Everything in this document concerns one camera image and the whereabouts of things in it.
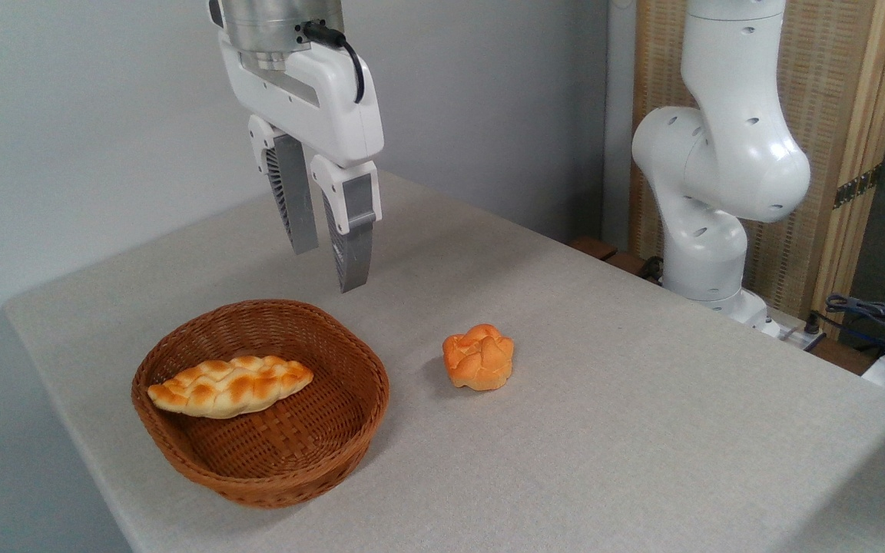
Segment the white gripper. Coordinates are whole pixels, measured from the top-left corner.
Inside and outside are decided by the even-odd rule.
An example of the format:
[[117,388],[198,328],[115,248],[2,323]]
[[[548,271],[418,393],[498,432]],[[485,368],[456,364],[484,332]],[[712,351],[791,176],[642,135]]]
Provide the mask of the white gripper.
[[282,71],[261,70],[224,31],[218,36],[233,91],[255,114],[248,130],[257,168],[273,190],[294,253],[317,248],[302,141],[322,154],[310,160],[310,176],[323,190],[340,290],[364,286],[373,225],[383,218],[378,168],[371,161],[383,149],[383,127],[370,71],[362,67],[366,91],[355,104],[355,68],[341,50],[314,45],[289,54]]

